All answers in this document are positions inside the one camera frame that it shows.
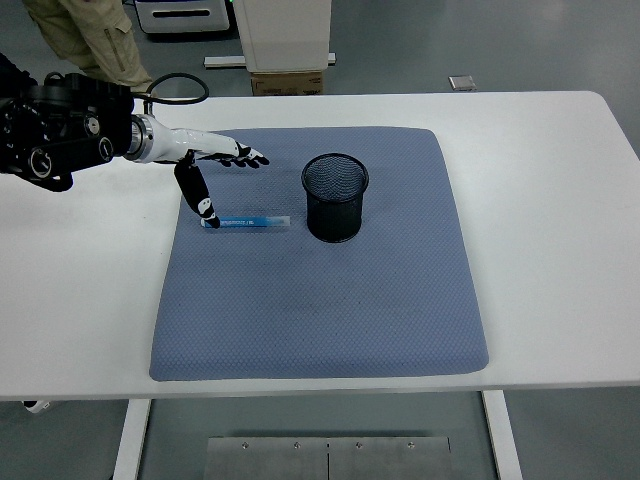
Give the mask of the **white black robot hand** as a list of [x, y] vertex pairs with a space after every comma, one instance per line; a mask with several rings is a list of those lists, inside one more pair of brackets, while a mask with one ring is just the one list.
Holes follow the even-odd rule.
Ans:
[[225, 167], [259, 168], [269, 164], [262, 153], [231, 137], [198, 130], [168, 129], [162, 125], [153, 130], [151, 160], [174, 164], [174, 177], [187, 205], [212, 228], [219, 228], [221, 221], [197, 161], [212, 160]]

